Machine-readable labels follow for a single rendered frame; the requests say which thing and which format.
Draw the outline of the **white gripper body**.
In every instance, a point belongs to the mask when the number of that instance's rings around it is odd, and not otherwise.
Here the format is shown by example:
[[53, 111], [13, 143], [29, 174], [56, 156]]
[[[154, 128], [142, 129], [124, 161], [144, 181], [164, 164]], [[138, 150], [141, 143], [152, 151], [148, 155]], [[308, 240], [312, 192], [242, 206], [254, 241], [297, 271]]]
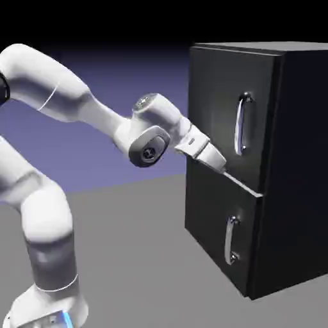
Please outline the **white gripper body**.
[[196, 160], [217, 172], [223, 172], [227, 163], [221, 152], [211, 142], [207, 143]]

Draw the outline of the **black cabinet door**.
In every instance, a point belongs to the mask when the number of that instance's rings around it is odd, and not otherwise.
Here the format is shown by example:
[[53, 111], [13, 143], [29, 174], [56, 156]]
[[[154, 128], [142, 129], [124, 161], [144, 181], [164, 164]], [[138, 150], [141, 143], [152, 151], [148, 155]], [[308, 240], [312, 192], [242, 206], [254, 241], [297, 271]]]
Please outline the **black cabinet door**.
[[[245, 297], [252, 295], [254, 224], [261, 205], [261, 197], [198, 162], [187, 161], [185, 228]], [[230, 215], [240, 219], [234, 227], [232, 246], [240, 259], [231, 266], [224, 257]]]
[[[190, 49], [188, 114], [227, 160], [227, 171], [257, 193], [265, 192], [281, 57], [210, 48]], [[256, 121], [249, 149], [234, 151], [239, 96], [250, 92]]]

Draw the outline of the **black cabinet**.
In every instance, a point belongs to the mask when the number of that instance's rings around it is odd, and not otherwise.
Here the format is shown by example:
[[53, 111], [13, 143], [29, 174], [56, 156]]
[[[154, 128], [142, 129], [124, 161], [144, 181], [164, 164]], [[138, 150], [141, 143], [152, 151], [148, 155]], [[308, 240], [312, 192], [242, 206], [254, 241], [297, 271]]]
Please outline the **black cabinet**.
[[248, 298], [328, 274], [328, 43], [197, 45], [281, 57], [265, 192], [221, 174], [262, 198]]

